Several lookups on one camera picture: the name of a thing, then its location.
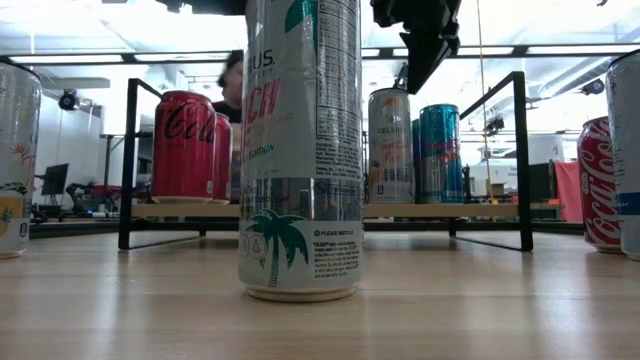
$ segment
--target computer monitor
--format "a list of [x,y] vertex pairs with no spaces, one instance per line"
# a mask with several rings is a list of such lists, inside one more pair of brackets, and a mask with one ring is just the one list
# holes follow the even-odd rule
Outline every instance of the computer monitor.
[[44,184],[42,185],[42,196],[64,194],[64,187],[67,182],[68,171],[69,164],[47,167],[47,171],[43,176]]

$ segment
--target palm tree logo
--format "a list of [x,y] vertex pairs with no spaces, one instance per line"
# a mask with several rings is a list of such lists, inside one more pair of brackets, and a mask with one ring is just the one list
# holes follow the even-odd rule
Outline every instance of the palm tree logo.
[[[278,214],[273,210],[263,209],[261,214],[252,216],[249,220],[255,222],[245,231],[255,232],[264,237],[266,248],[272,247],[273,257],[271,259],[271,275],[269,276],[269,287],[275,288],[278,285],[278,273],[280,271],[280,242],[284,246],[287,256],[287,270],[291,269],[296,258],[296,250],[304,257],[304,262],[309,264],[309,250],[304,235],[296,227],[292,226],[298,221],[307,220],[300,216]],[[265,258],[260,259],[260,266],[264,268]]]

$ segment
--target white can with colorful label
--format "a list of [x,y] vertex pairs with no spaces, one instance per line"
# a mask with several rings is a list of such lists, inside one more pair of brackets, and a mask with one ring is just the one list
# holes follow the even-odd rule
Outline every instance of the white can with colorful label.
[[415,202],[409,94],[381,89],[369,96],[369,202]]
[[41,93],[37,75],[0,62],[0,258],[29,241]]
[[611,63],[607,72],[613,173],[622,251],[640,261],[640,50]]
[[323,301],[362,269],[359,0],[247,4],[240,280]]

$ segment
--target red object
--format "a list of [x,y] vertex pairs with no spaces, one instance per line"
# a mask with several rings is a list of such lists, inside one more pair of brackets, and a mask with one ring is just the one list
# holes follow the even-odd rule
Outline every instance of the red object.
[[213,193],[215,110],[203,95],[168,91],[156,108],[151,196],[207,202]]
[[584,124],[578,139],[585,240],[600,251],[620,251],[613,147],[607,117]]
[[582,222],[582,199],[580,198],[580,172],[577,162],[554,161],[558,199],[562,204],[562,219],[568,222]]
[[231,123],[224,114],[216,114],[213,143],[213,200],[228,203],[231,199]]

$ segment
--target wooden table surface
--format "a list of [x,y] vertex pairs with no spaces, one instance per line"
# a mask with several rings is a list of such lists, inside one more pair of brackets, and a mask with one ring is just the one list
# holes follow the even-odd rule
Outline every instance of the wooden table surface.
[[305,305],[245,295],[234,237],[131,252],[116,235],[33,241],[0,262],[0,359],[640,358],[640,263],[580,237],[536,234],[520,254],[371,234],[361,290]]

